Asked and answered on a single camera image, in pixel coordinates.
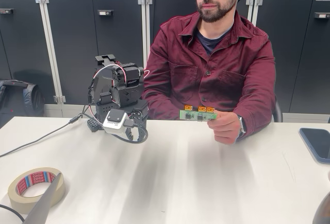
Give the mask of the man's left hand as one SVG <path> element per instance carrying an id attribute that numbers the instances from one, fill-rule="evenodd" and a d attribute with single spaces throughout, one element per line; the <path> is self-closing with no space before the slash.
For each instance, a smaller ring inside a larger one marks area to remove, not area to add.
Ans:
<path id="1" fill-rule="evenodd" d="M 207 122 L 213 131 L 215 141 L 232 145 L 240 135 L 241 122 L 237 114 L 233 112 L 217 111 L 217 118 Z"/>

